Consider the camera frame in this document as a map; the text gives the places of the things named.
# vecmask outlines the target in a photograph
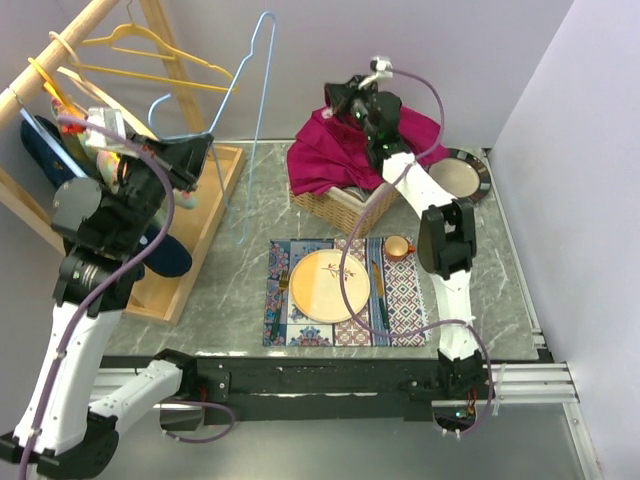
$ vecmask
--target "gray floor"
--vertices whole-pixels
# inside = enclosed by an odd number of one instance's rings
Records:
[[[431,423],[239,424],[206,445],[160,435],[158,411],[127,433],[100,480],[577,480],[562,405],[509,406],[458,442]]]
[[[266,268],[270,238],[331,238],[340,235],[329,224],[290,204],[287,195],[287,144],[260,144],[254,167],[249,229],[245,242],[242,215],[247,198],[248,168],[232,196],[237,210],[232,232],[228,213],[193,288],[177,327],[123,318],[109,342],[107,355],[152,355],[174,348],[199,355],[288,355],[313,357],[436,358],[438,332],[422,348],[348,348],[262,346]],[[370,235],[412,235],[419,222],[404,200],[397,200]],[[493,193],[476,209],[478,254],[474,260],[471,300],[474,325],[499,360],[538,358],[531,321],[523,300],[513,253]],[[426,274],[421,284],[428,321],[438,319],[433,287]]]

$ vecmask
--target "gray marble surface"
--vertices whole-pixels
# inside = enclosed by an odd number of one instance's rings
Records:
[[[258,145],[246,239],[242,245],[236,244],[242,235],[248,167],[232,195],[231,205],[236,209],[234,223],[229,223],[227,212],[180,323],[167,327],[125,316],[110,339],[107,355],[152,355],[163,348],[174,348],[198,355],[437,358],[437,331],[420,348],[263,347],[269,240],[340,235],[328,223],[289,202],[285,163],[288,145]],[[404,234],[417,238],[418,226],[415,213],[400,198],[370,235]],[[535,360],[538,355],[531,321],[493,193],[476,208],[476,228],[478,253],[471,277],[474,325],[492,358]],[[420,274],[427,318],[433,322],[438,319],[433,286],[421,269]]]

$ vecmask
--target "cup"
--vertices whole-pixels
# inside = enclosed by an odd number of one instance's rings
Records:
[[[400,235],[392,235],[384,241],[384,253],[392,262],[404,260],[407,255],[416,251],[408,239]]]

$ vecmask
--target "patterned placemat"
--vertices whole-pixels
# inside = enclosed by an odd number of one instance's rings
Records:
[[[371,279],[371,297],[360,318],[375,330],[384,331],[378,305],[378,293],[373,276],[372,262],[382,266],[385,286],[385,304],[389,312],[391,333],[406,333],[426,325],[424,300],[415,255],[409,255],[400,262],[392,262],[385,257],[382,238],[356,239],[349,250],[365,265]],[[324,346],[324,347],[420,347],[426,343],[428,334],[413,337],[389,339],[373,335],[353,320],[327,325],[306,317],[288,292],[282,299],[282,315],[278,338],[271,341],[271,324],[278,305],[278,279],[284,270],[293,271],[298,262],[311,252],[325,248],[344,249],[345,239],[300,239],[271,240],[269,251],[269,272],[267,277],[267,299],[264,318],[263,344],[265,346]]]

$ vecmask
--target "wicker basket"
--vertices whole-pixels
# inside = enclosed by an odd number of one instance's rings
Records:
[[[291,192],[291,189],[289,189],[289,198],[302,208],[309,210],[314,215],[326,220],[338,230],[348,235],[353,230],[353,227],[356,226],[360,215],[367,205],[384,194],[384,187],[385,185],[379,186],[367,199],[366,203],[362,203],[357,198],[352,197],[336,187],[331,187],[331,189],[323,195],[303,193],[297,197]],[[383,198],[362,223],[356,232],[356,238],[364,237],[397,197],[398,192],[393,190]]]

